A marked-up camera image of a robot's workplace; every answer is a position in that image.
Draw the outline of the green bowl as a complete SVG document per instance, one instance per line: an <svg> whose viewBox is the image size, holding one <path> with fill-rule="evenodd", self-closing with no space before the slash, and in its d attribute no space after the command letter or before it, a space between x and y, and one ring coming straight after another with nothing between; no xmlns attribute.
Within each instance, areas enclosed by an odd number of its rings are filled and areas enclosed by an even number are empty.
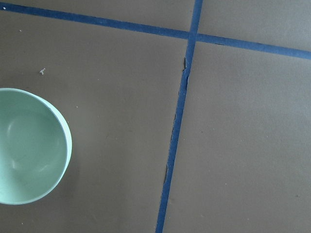
<svg viewBox="0 0 311 233"><path fill-rule="evenodd" d="M0 90L0 202L21 205L49 194L69 165L72 137L62 114L30 92Z"/></svg>

